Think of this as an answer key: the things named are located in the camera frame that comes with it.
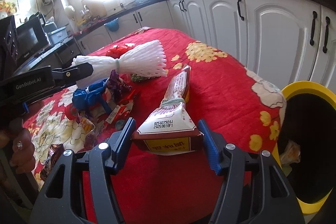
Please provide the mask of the left hand with ring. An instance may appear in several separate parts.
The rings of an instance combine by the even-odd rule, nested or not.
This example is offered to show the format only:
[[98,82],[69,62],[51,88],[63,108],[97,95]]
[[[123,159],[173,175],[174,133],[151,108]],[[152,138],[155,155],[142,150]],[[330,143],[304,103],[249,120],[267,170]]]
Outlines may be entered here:
[[31,142],[28,129],[23,127],[23,119],[17,118],[10,122],[9,128],[1,129],[1,148],[13,142],[13,155],[9,160],[16,174],[29,173],[35,167],[35,147]]

